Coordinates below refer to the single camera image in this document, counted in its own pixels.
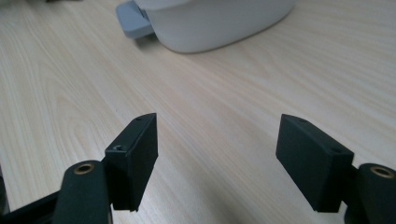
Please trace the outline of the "white pedal trash can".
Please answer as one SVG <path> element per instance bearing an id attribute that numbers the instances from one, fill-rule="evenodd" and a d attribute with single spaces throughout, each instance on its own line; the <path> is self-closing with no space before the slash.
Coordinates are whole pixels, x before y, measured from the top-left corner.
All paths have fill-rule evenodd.
<path id="1" fill-rule="evenodd" d="M 194 53 L 271 27 L 290 13 L 296 1 L 127 0 L 116 7 L 116 15 L 129 38 L 156 35 L 172 51 Z"/>

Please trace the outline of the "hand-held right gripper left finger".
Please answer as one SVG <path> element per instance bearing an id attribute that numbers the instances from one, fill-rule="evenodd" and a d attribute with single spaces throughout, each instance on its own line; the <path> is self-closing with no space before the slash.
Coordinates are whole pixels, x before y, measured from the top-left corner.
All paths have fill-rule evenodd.
<path id="1" fill-rule="evenodd" d="M 157 115 L 133 119 L 105 153 L 110 203 L 115 210 L 137 211 L 158 158 Z"/>

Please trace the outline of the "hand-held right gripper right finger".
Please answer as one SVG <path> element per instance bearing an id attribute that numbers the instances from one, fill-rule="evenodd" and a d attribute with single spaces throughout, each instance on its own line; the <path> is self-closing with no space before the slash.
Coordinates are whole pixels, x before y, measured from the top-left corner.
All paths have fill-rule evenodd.
<path id="1" fill-rule="evenodd" d="M 283 114 L 276 158 L 315 211 L 335 213 L 354 153 L 311 122 Z"/>

